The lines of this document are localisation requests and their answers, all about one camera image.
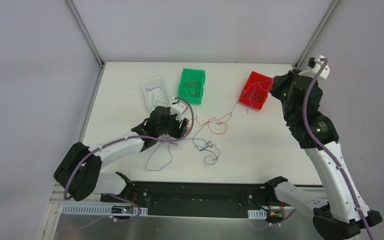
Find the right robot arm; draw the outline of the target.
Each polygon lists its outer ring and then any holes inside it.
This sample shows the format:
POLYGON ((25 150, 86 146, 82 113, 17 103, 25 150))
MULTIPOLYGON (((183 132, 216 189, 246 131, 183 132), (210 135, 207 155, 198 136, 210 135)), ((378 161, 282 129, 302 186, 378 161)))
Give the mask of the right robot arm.
POLYGON ((380 224, 381 214, 368 207, 349 175, 332 121, 319 111, 323 91, 318 82, 289 71, 273 78, 269 92, 281 102, 286 126, 314 165, 327 198, 278 176, 265 183, 264 200, 270 205, 283 202, 308 216, 325 240, 350 239, 380 224))

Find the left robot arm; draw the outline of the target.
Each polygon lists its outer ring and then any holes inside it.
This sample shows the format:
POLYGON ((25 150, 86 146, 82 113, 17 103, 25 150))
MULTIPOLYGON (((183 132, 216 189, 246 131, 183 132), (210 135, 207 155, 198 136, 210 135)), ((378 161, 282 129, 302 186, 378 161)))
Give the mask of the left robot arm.
POLYGON ((188 134, 189 121, 183 116, 188 107, 181 102, 160 106, 123 137, 96 146, 73 144, 55 170, 54 179, 64 188, 63 198, 82 201, 91 194, 111 194, 120 202, 132 198, 128 178, 120 172, 102 170, 127 156, 141 153, 164 136, 174 141, 188 134))

